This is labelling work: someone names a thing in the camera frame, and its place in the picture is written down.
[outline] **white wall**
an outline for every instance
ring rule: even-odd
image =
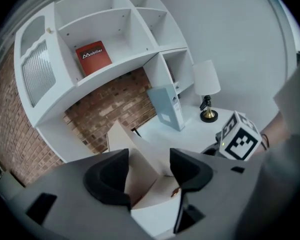
[[[263,129],[278,112],[273,97],[288,68],[296,66],[289,24],[283,29],[289,41],[284,42],[269,0],[161,1],[180,27],[194,63],[213,60],[221,91],[212,96],[212,106],[246,113]]]

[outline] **red book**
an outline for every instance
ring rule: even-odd
[[[75,52],[87,76],[112,63],[101,41],[85,45]]]

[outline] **table lamp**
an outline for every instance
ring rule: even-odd
[[[211,109],[210,95],[220,91],[220,84],[216,69],[212,60],[207,60],[193,65],[194,91],[200,96],[204,96],[200,105],[200,118],[206,123],[212,123],[218,119],[218,113]]]

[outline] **white lampshade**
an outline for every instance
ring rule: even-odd
[[[220,92],[220,84],[212,60],[193,65],[194,91],[198,95],[212,95]]]

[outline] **white tabletop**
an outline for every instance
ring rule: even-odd
[[[185,127],[177,131],[159,121],[155,116],[137,131],[141,137],[151,144],[154,144],[166,151],[170,148],[184,149],[201,153],[208,146],[216,142],[216,133],[220,132],[233,111],[213,108],[217,111],[218,119],[215,122],[207,123],[200,119],[200,109],[194,105],[182,106]]]

